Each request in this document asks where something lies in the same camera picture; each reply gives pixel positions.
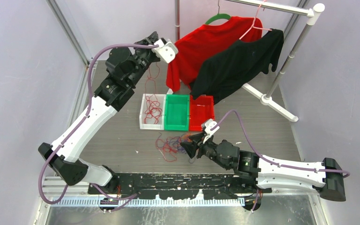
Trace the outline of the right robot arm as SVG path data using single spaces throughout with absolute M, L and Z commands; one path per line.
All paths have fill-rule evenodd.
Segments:
M 206 156 L 220 167 L 232 170 L 241 179 L 242 188 L 249 193 L 256 189 L 288 188 L 316 191 L 325 200 L 344 202 L 344 172 L 333 158 L 321 162 L 297 162 L 258 156 L 241 150 L 227 140 L 213 142 L 203 133 L 191 135 L 181 143 L 190 158 Z

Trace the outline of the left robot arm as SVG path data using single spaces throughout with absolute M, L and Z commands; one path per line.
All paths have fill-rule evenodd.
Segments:
M 169 39 L 157 32 L 133 44 L 114 44 L 100 50 L 90 63 L 108 53 L 108 76 L 94 90 L 92 70 L 88 71 L 88 105 L 70 127 L 53 143 L 42 143 L 38 151 L 45 159 L 43 169 L 52 168 L 65 182 L 73 186 L 87 182 L 100 186 L 108 194 L 116 191 L 114 173 L 103 165 L 94 165 L 80 158 L 86 144 L 96 132 L 118 113 L 134 95 L 137 83 L 150 65 L 161 60 L 171 62 L 178 50 Z

